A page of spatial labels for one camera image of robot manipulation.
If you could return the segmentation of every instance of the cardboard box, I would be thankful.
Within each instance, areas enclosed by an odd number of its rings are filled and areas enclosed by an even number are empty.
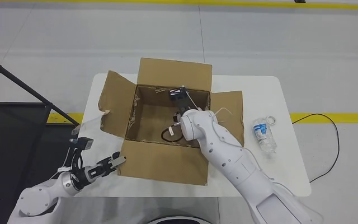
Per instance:
[[[101,119],[101,130],[124,138],[121,155],[126,156],[120,175],[175,183],[205,185],[208,161],[197,141],[181,139],[168,143],[161,133],[173,124],[178,109],[169,100],[169,89],[186,86],[203,110],[217,111],[221,123],[243,145],[242,92],[210,93],[211,65],[193,62],[142,58],[137,85],[109,71],[98,107],[109,110]],[[180,127],[175,136],[180,137]]]

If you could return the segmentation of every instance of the yellow floor line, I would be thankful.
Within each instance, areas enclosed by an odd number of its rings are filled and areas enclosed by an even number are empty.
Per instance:
[[[310,113],[291,113],[292,122],[303,118],[304,116],[309,115]],[[69,113],[71,118],[81,123],[83,119],[82,113]],[[335,123],[358,123],[358,113],[324,113],[324,115],[330,117]],[[66,118],[62,117],[59,114],[53,113],[50,114],[49,119],[47,121],[49,124],[65,124],[70,123]],[[317,124],[317,123],[330,123],[330,121],[323,116],[310,116],[298,123],[304,124]]]
[[[33,2],[33,0],[0,0],[0,2]],[[344,3],[294,3],[227,0],[36,0],[36,2],[61,3],[151,3],[151,4],[201,4],[210,6],[285,7],[285,8],[332,8],[358,10],[358,4]]]

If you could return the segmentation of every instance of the table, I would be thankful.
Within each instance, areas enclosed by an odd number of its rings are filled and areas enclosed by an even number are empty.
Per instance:
[[[136,83],[137,74],[123,74]],[[94,139],[90,150],[82,152],[84,165],[120,150],[123,139],[100,130],[98,109],[107,74],[95,75],[84,111],[80,137]],[[212,92],[243,91],[245,147],[249,148],[265,170],[276,181],[286,185],[299,197],[309,196],[310,183],[303,164],[279,80],[272,76],[213,76]],[[277,157],[267,159],[260,151],[252,130],[252,122],[260,117],[274,116],[271,127],[277,143]],[[209,164],[208,185],[197,186],[117,176],[112,172],[85,187],[76,197],[238,197],[231,183]]]

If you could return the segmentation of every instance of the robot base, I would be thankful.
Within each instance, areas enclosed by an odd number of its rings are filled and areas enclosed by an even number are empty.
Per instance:
[[[171,216],[165,218],[159,218],[148,224],[211,224],[200,218],[194,218],[189,216]]]

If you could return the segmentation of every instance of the gray floor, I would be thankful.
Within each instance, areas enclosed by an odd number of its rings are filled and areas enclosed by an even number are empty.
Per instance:
[[[1,3],[0,63],[68,113],[84,111],[95,74],[136,73],[140,57],[206,62],[214,74],[276,76],[291,113],[356,113],[357,15],[292,8]],[[0,76],[0,101],[35,99]],[[335,158],[334,128],[294,127],[312,179]],[[302,201],[322,213],[326,224],[358,223],[357,125],[338,128],[341,157]],[[252,223],[240,198],[74,198],[67,203],[64,223],[144,223],[161,212]]]

